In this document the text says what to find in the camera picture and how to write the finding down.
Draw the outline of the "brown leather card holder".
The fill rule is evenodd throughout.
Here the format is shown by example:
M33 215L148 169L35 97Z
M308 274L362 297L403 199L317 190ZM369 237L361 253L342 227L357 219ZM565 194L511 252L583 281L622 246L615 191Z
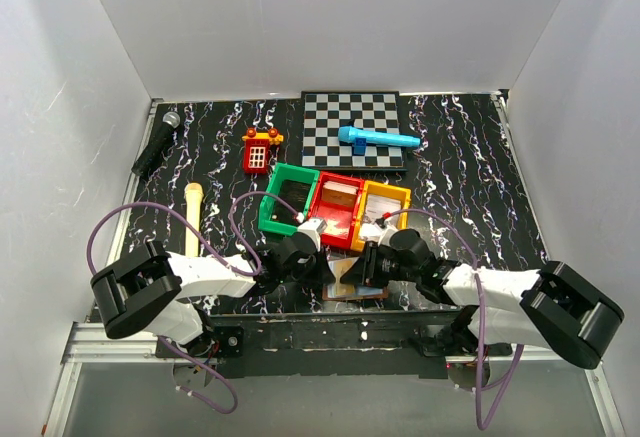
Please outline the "brown leather card holder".
M332 284L325 285L322 297L328 301L354 301L384 299L388 297L387 288L373 288L363 285L343 284L342 277L356 263L356 257L349 257L329 261L329 269L336 278Z

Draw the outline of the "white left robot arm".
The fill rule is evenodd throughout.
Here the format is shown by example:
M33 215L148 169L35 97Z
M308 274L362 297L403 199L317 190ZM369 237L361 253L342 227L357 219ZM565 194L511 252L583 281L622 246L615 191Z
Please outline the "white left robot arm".
M335 282L320 239L306 231L260 247L258 256L260 273L245 276L233 269L257 269L246 254L223 264L213 257L168 252L158 241L136 248L90 281L107 337L117 340L146 331L201 357L222 344L208 314L192 298L241 299L269 294L287 281L312 289Z

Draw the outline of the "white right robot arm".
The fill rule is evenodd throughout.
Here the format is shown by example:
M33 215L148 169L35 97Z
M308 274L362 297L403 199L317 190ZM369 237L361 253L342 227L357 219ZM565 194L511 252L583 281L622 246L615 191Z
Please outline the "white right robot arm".
M427 300L461 308L451 330L458 345L543 347L583 369L598 366L624 320L619 305L563 262L474 269L436 256L413 229L387 228L341 279L374 288L412 282Z

